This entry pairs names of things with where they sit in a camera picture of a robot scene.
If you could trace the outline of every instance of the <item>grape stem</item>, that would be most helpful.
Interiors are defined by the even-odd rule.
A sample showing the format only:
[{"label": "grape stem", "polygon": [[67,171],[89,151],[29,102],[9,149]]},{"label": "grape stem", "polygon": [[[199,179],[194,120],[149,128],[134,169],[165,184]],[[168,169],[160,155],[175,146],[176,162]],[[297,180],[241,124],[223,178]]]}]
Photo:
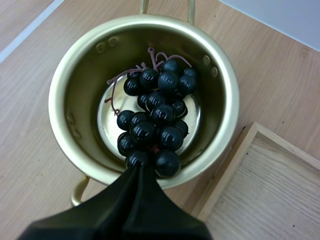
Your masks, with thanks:
[{"label": "grape stem", "polygon": [[167,60],[174,59],[174,58],[182,59],[186,64],[188,64],[190,68],[192,68],[192,65],[183,56],[180,56],[180,55],[171,55],[170,57],[168,57]]},{"label": "grape stem", "polygon": [[[180,56],[180,55],[171,55],[169,57],[167,57],[167,55],[160,51],[158,52],[156,55],[155,55],[155,49],[153,47],[149,47],[148,48],[148,53],[150,54],[150,57],[151,57],[151,61],[152,61],[152,66],[153,66],[153,69],[158,71],[158,67],[163,64],[165,61],[160,61],[158,62],[158,56],[163,56],[165,58],[166,61],[170,60],[170,59],[173,59],[173,58],[178,58],[178,59],[181,59],[183,60],[190,68],[192,68],[192,65],[183,57],[183,56]],[[108,85],[112,84],[113,83],[113,88],[112,88],[112,94],[111,94],[111,97],[107,98],[106,100],[104,100],[105,103],[108,103],[111,101],[111,107],[114,111],[114,115],[119,115],[120,113],[120,110],[119,109],[116,109],[115,106],[114,106],[114,96],[115,96],[115,90],[116,90],[116,84],[117,84],[117,81],[119,80],[120,77],[122,77],[123,75],[125,74],[129,74],[129,75],[132,75],[133,73],[135,72],[143,72],[144,70],[147,69],[147,65],[142,62],[141,63],[141,67],[139,65],[135,65],[136,68],[131,68],[131,69],[128,69],[128,70],[125,70],[123,72],[121,72],[120,74],[118,74],[117,76],[109,79],[108,81],[106,81],[106,83]],[[159,149],[157,148],[157,146],[154,146],[152,147],[152,150],[157,153],[159,151]]]},{"label": "grape stem", "polygon": [[166,55],[164,52],[160,51],[160,52],[158,52],[158,53],[155,55],[155,61],[158,61],[158,56],[159,56],[159,55],[164,56],[164,58],[165,58],[166,61],[168,60],[167,55]]},{"label": "grape stem", "polygon": [[148,53],[150,54],[150,57],[151,57],[153,69],[157,70],[157,62],[156,62],[156,59],[155,59],[155,49],[153,47],[149,47],[148,48]]}]

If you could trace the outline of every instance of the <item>rivet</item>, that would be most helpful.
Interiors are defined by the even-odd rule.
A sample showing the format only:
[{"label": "rivet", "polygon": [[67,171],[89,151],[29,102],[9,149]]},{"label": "rivet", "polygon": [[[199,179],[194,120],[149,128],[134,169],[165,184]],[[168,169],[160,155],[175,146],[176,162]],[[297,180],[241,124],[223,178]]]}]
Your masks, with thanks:
[{"label": "rivet", "polygon": [[69,113],[67,116],[66,116],[66,119],[68,119],[68,122],[70,124],[74,124],[75,123],[75,119],[74,117],[71,115],[71,113]]},{"label": "rivet", "polygon": [[110,37],[109,40],[108,40],[109,46],[110,46],[111,48],[115,47],[115,46],[117,45],[118,41],[119,41],[119,40],[118,40],[117,37],[115,37],[115,36]]},{"label": "rivet", "polygon": [[105,48],[106,44],[102,41],[96,45],[95,50],[98,54],[102,54],[105,51]]},{"label": "rivet", "polygon": [[77,131],[77,130],[73,130],[73,136],[78,139],[78,140],[81,140],[81,135],[80,133]]},{"label": "rivet", "polygon": [[212,77],[216,78],[218,76],[218,69],[214,66],[211,70]]},{"label": "rivet", "polygon": [[209,65],[210,64],[210,58],[207,55],[205,55],[203,57],[203,62],[204,62],[205,65]]}]

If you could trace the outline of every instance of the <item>gold pot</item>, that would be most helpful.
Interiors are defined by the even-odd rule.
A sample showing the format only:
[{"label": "gold pot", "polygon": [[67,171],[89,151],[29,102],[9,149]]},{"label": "gold pot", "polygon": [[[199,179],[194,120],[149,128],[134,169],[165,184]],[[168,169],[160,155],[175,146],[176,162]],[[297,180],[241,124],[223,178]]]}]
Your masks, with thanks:
[{"label": "gold pot", "polygon": [[[82,36],[64,55],[50,87],[49,117],[54,136],[64,154],[85,175],[72,195],[74,205],[89,178],[110,185],[123,171],[117,154],[121,133],[116,116],[104,99],[111,94],[107,80],[136,64],[151,63],[148,47],[167,55],[181,55],[199,72],[197,94],[186,99],[189,125],[180,156],[182,169],[172,178],[158,179],[162,188],[191,180],[205,171],[231,139],[239,112],[237,79],[228,57],[205,32],[193,26],[194,0],[189,0],[189,23],[145,14],[117,18]],[[116,85],[118,108],[137,111],[136,100]]]}]

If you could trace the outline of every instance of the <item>artificial grape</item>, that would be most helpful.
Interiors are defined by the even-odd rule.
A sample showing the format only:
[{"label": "artificial grape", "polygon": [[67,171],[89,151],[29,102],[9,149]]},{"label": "artificial grape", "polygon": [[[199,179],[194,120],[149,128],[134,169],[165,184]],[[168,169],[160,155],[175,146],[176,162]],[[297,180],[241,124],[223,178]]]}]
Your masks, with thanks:
[{"label": "artificial grape", "polygon": [[129,152],[135,149],[136,145],[130,133],[121,134],[117,141],[118,151],[122,156],[127,156]]},{"label": "artificial grape", "polygon": [[151,112],[155,106],[165,103],[165,96],[160,91],[153,91],[146,98],[145,106]]},{"label": "artificial grape", "polygon": [[158,78],[158,87],[165,93],[174,93],[178,83],[179,77],[173,72],[163,72]]},{"label": "artificial grape", "polygon": [[155,89],[158,85],[159,72],[154,69],[146,69],[140,75],[140,84],[145,89]]},{"label": "artificial grape", "polygon": [[154,141],[155,132],[155,126],[148,121],[138,122],[130,131],[134,142],[141,146],[150,145]]},{"label": "artificial grape", "polygon": [[180,116],[179,119],[183,119],[187,115],[188,115],[188,108],[186,107],[184,114],[182,116]]},{"label": "artificial grape", "polygon": [[125,158],[125,164],[127,168],[141,167],[149,163],[150,163],[150,158],[148,153],[141,150],[133,150]]},{"label": "artificial grape", "polygon": [[171,104],[171,106],[176,118],[181,117],[187,109],[187,106],[183,100],[176,100]]},{"label": "artificial grape", "polygon": [[188,135],[189,128],[188,128],[188,125],[184,121],[179,119],[174,123],[174,126],[180,130],[183,138],[185,138]]},{"label": "artificial grape", "polygon": [[125,135],[126,133],[128,133],[127,131],[121,133],[119,136],[118,136],[118,139],[116,140],[116,142],[119,142],[119,139],[123,137],[123,135]]},{"label": "artificial grape", "polygon": [[193,94],[197,88],[197,81],[191,76],[183,75],[179,79],[178,92],[182,95]]},{"label": "artificial grape", "polygon": [[146,102],[147,102],[148,95],[147,94],[141,94],[138,96],[136,103],[138,104],[139,108],[142,110],[148,111],[146,107]]},{"label": "artificial grape", "polygon": [[176,151],[184,142],[184,136],[181,131],[174,126],[166,126],[160,134],[160,144],[164,149]]},{"label": "artificial grape", "polygon": [[150,116],[157,125],[162,126],[172,123],[176,118],[173,108],[168,104],[156,106],[152,110]]},{"label": "artificial grape", "polygon": [[150,120],[149,115],[144,111],[138,111],[132,114],[130,120],[129,120],[129,129],[132,129],[134,125],[140,122],[145,122]]},{"label": "artificial grape", "polygon": [[183,75],[192,77],[194,79],[198,78],[198,73],[197,71],[193,68],[193,67],[187,67],[184,71],[183,71]]},{"label": "artificial grape", "polygon": [[133,114],[134,112],[130,110],[120,112],[116,119],[118,127],[122,130],[129,131],[129,121]]},{"label": "artificial grape", "polygon": [[169,150],[161,150],[155,158],[155,172],[162,178],[169,178],[176,175],[181,169],[181,162],[178,155]]},{"label": "artificial grape", "polygon": [[132,74],[130,74],[130,72],[126,75],[126,77],[129,78],[140,78],[141,72],[140,71],[135,71]]},{"label": "artificial grape", "polygon": [[128,78],[125,80],[123,89],[129,96],[138,96],[142,92],[139,78]]},{"label": "artificial grape", "polygon": [[162,73],[170,72],[170,73],[175,73],[178,76],[180,75],[180,72],[181,72],[178,62],[175,59],[169,59],[165,61],[163,64],[161,64],[159,69]]}]

